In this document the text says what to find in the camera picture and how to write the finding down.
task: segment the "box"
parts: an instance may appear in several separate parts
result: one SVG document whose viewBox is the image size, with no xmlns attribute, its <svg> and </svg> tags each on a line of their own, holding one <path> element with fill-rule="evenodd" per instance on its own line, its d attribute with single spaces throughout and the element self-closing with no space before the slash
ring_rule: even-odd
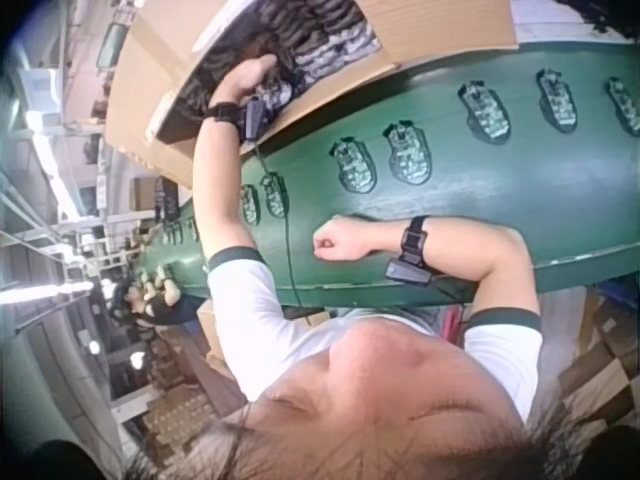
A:
<svg viewBox="0 0 640 480">
<path fill-rule="evenodd" d="M 171 145 L 156 133 L 233 11 L 250 2 L 154 0 L 136 16 L 120 53 L 106 141 L 187 188 L 194 137 Z M 263 140 L 360 85 L 405 63 L 471 50 L 517 48 L 509 0 L 356 0 L 381 50 L 324 78 L 293 101 Z"/>
<path fill-rule="evenodd" d="M 131 180 L 129 207 L 131 211 L 153 210 L 156 205 L 156 177 Z"/>
<path fill-rule="evenodd" d="M 207 342 L 209 342 L 209 348 L 211 348 L 207 354 L 207 364 L 218 373 L 235 381 L 233 373 L 231 373 L 227 362 L 224 360 L 220 339 L 216 331 L 216 319 L 213 316 L 213 302 L 210 298 L 198 309 L 198 320 L 200 321 L 202 330 L 204 330 L 205 337 L 207 337 Z"/>
</svg>

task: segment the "white t-shirt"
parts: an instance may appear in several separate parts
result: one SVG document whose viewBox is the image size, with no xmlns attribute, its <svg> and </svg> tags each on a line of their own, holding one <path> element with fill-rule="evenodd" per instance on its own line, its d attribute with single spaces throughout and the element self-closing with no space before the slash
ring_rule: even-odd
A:
<svg viewBox="0 0 640 480">
<path fill-rule="evenodd" d="M 366 318 L 333 318 L 315 328 L 285 320 L 273 275 L 253 249 L 223 250 L 209 262 L 209 272 L 220 345 L 249 401 L 297 362 L 326 350 Z M 385 316 L 428 335 L 409 320 Z M 474 315 L 465 334 L 465 351 L 503 385 L 523 421 L 538 384 L 539 327 L 540 319 L 532 312 L 492 309 Z"/>
</svg>

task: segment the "green conveyor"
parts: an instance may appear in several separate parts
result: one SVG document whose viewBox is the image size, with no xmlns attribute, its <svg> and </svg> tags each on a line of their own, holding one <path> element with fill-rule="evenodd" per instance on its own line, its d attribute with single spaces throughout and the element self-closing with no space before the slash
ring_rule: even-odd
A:
<svg viewBox="0 0 640 480">
<path fill-rule="evenodd" d="M 542 68 L 562 72 L 577 105 L 578 127 L 563 134 L 540 111 L 535 81 Z M 268 166 L 286 182 L 290 199 L 292 271 L 305 306 L 445 304 L 451 299 L 385 280 L 388 256 L 356 263 L 325 263 L 313 256 L 311 237 L 336 213 L 379 219 L 416 214 L 463 215 L 511 225 L 525 236 L 538 288 L 549 291 L 595 283 L 638 270 L 640 264 L 639 141 L 623 130 L 604 88 L 619 77 L 637 101 L 640 54 L 635 47 L 538 44 L 509 53 L 473 53 L 421 65 L 362 87 L 305 117 L 266 142 Z M 469 80 L 484 80 L 511 119 L 511 138 L 494 146 L 474 137 L 457 96 Z M 390 171 L 391 148 L 383 136 L 392 123 L 410 120 L 422 129 L 433 158 L 431 178 L 420 186 Z M 347 192 L 329 155 L 342 137 L 362 142 L 377 170 L 368 194 Z M 251 231 L 271 267 L 283 304 L 295 305 L 286 255 L 285 222 L 269 215 L 255 158 L 243 181 L 260 192 L 261 221 Z M 154 269 L 171 263 L 188 293 L 207 296 L 200 245 L 181 214 L 182 243 L 158 235 L 141 259 Z M 439 282 L 469 299 L 473 286 Z"/>
</svg>

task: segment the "person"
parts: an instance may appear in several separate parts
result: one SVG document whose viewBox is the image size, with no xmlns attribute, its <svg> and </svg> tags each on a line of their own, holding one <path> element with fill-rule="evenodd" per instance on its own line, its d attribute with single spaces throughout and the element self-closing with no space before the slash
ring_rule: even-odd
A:
<svg viewBox="0 0 640 480">
<path fill-rule="evenodd" d="M 275 62 L 266 55 L 241 63 L 211 105 L 241 103 Z M 426 265 L 477 282 L 464 350 L 375 311 L 308 329 L 283 318 L 273 276 L 239 218 L 240 189 L 238 131 L 208 118 L 194 156 L 195 217 L 220 344 L 249 403 L 197 443 L 185 478 L 540 478 L 547 471 L 550 437 L 525 426 L 542 336 L 531 259 L 517 231 L 466 218 L 428 217 L 421 225 Z M 309 241 L 320 261 L 398 254 L 409 222 L 335 216 Z"/>
<path fill-rule="evenodd" d="M 133 318 L 142 328 L 198 324 L 197 310 L 202 300 L 184 295 L 164 266 L 158 266 L 155 283 L 146 272 L 142 272 L 141 280 L 142 288 L 129 277 L 116 285 L 111 300 L 111 314 L 116 319 Z"/>
</svg>

